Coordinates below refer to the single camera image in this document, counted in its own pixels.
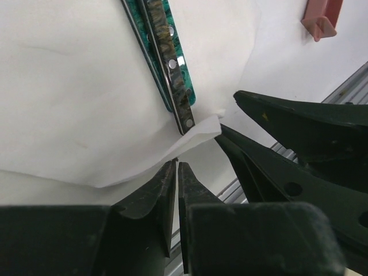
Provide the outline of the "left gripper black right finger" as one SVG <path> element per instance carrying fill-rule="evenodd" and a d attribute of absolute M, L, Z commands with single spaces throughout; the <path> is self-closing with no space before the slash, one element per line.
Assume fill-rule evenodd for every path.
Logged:
<path fill-rule="evenodd" d="M 305 202 L 226 204 L 178 167 L 183 269 L 189 275 L 344 275 L 325 214 Z"/>

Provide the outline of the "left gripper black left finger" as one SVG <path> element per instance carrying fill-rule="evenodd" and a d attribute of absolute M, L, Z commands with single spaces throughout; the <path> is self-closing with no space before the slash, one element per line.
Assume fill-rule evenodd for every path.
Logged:
<path fill-rule="evenodd" d="M 108 205 L 1 207 L 2 275 L 163 275 L 177 163 Z"/>

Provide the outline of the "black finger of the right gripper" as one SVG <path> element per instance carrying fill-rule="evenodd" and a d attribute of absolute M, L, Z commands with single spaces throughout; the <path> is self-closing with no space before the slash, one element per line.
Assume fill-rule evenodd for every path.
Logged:
<path fill-rule="evenodd" d="M 222 125 L 216 141 L 249 201 L 303 201 L 322 210 L 340 240 L 367 254 L 367 194 L 321 179 L 275 151 Z"/>
<path fill-rule="evenodd" d="M 367 105 L 291 101 L 239 90 L 239 108 L 317 176 L 367 186 Z"/>

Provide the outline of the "white paper napkin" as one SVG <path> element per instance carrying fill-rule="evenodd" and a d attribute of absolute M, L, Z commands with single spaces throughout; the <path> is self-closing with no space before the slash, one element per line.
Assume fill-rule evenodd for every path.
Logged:
<path fill-rule="evenodd" d="M 193 82 L 180 135 L 120 1 L 1 2 L 1 169 L 106 187 L 221 133 L 254 48 L 255 1 L 171 1 Z"/>

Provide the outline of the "dark handled steak knife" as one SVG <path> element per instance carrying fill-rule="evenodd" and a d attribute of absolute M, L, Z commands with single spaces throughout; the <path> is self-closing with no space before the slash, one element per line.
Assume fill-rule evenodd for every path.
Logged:
<path fill-rule="evenodd" d="M 138 1 L 181 135 L 194 126 L 185 81 L 177 61 L 162 1 Z"/>

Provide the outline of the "green handled spoon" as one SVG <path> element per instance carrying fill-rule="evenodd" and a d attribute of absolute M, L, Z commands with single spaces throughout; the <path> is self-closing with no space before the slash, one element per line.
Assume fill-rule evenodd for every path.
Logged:
<path fill-rule="evenodd" d="M 135 33 L 146 64 L 159 90 L 164 105 L 169 112 L 172 112 L 170 100 L 168 98 L 167 87 L 164 84 L 162 72 L 158 67 L 159 64 L 155 56 L 155 51 L 151 47 L 149 32 L 146 26 L 145 18 L 141 13 L 139 3 L 135 0 L 122 0 L 121 3 L 124 7 L 126 15 L 128 16 L 131 27 Z"/>

